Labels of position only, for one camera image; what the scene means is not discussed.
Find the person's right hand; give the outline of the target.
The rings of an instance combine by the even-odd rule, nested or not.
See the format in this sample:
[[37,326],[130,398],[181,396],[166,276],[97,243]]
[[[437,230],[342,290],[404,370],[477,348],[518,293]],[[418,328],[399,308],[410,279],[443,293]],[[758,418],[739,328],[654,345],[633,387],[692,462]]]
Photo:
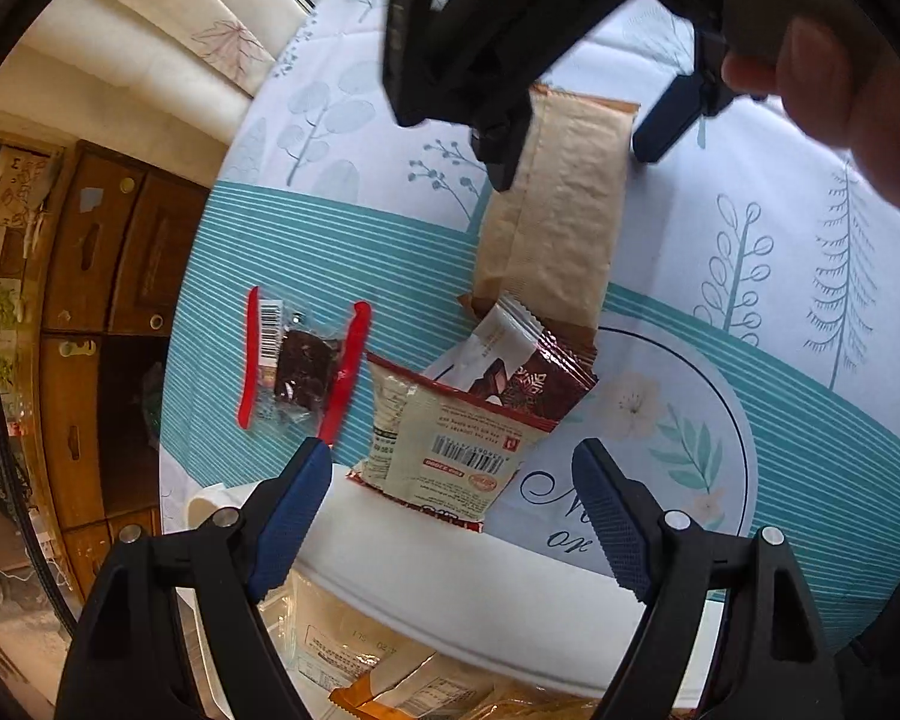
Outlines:
[[735,91],[775,94],[808,137],[854,156],[860,174],[900,210],[900,61],[880,57],[855,85],[847,50],[827,26],[790,21],[774,65],[728,54],[724,82]]

